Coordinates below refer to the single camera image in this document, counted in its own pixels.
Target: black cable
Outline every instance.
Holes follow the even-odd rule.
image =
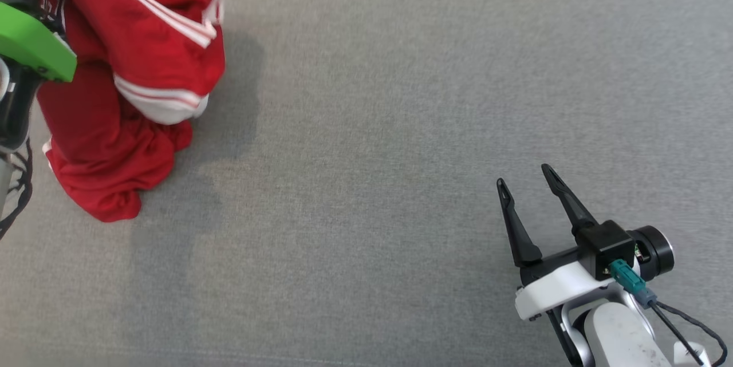
[[[699,322],[698,320],[690,317],[689,315],[686,315],[685,313],[681,312],[678,309],[675,309],[675,307],[670,307],[667,304],[664,304],[663,302],[658,302],[657,305],[659,307],[667,312],[673,313],[674,315],[679,315],[688,323],[691,323],[691,325],[696,325],[697,327],[700,327],[705,333],[707,333],[708,336],[714,338],[718,345],[720,346],[720,349],[723,351],[723,354],[720,355],[720,358],[718,358],[717,361],[713,362],[712,367],[718,367],[718,365],[723,365],[723,363],[726,361],[726,358],[728,357],[728,347],[723,342],[723,339],[715,333],[715,331],[710,330],[707,325],[704,325],[703,323]]]
[[[698,356],[697,352],[693,350],[692,346],[689,345],[687,340],[685,340],[685,337],[682,333],[673,325],[673,323],[667,318],[666,315],[662,312],[662,310],[657,307],[657,304],[654,304],[653,302],[649,304],[649,307],[654,310],[655,313],[657,313],[658,317],[664,322],[667,327],[672,331],[673,334],[675,334],[677,340],[680,340],[680,342],[685,346],[690,356],[692,356],[695,359],[695,362],[697,362],[697,365],[704,365],[705,363],[700,360],[700,356]]]
[[[26,208],[26,205],[28,205],[28,202],[31,200],[31,195],[33,194],[33,185],[31,184],[31,176],[33,175],[33,151],[31,150],[31,140],[26,140],[26,150],[28,151],[27,158],[17,153],[15,154],[15,157],[20,159],[21,163],[25,167],[25,169],[18,168],[18,170],[21,171],[21,177],[18,178],[18,184],[16,184],[18,189],[23,187],[23,192],[18,195],[18,205],[16,205],[15,210],[0,221],[0,239],[5,236],[5,233],[7,233],[7,230],[15,222],[15,219],[18,218],[21,211]]]

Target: clothing pile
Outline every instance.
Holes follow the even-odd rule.
[[[95,218],[135,218],[171,172],[225,67],[223,0],[40,0],[78,56],[38,102],[58,182]]]

